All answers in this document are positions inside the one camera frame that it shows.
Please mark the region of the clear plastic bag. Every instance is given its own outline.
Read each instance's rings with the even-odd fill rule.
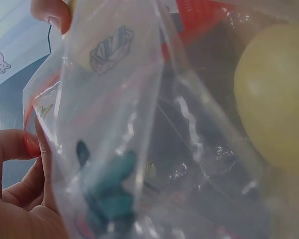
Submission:
[[[247,45],[290,16],[177,4],[179,34],[163,1],[77,0],[60,83],[27,86],[70,237],[299,238],[299,175],[264,160],[234,94]]]

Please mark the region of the hand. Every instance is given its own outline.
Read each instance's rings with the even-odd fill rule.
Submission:
[[[23,180],[1,189],[2,163],[31,159],[21,130],[0,130],[0,239],[66,239],[51,188],[51,153],[36,122],[41,156]]]
[[[31,14],[34,18],[48,22],[65,34],[71,24],[71,14],[62,0],[32,0]]]

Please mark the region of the printed bag icon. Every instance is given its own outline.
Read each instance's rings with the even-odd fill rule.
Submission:
[[[114,32],[113,36],[100,42],[96,49],[90,53],[91,67],[99,76],[113,68],[128,54],[133,36],[134,33],[131,30],[121,26]]]

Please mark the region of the teal figurine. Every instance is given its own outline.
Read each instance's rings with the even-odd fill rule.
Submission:
[[[91,154],[83,141],[77,143],[76,153],[81,169],[90,160]],[[97,183],[86,187],[85,181],[95,174],[92,167],[85,167],[80,183],[84,198],[89,207],[86,221],[96,238],[112,233],[111,238],[128,238],[134,221],[133,195],[127,192],[122,182],[135,169],[136,154],[127,151],[122,156],[116,156],[106,164],[97,177]]]

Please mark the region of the yellow ball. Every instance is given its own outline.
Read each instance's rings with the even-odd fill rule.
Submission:
[[[299,174],[299,25],[272,25],[250,42],[234,91],[256,149],[271,164]]]

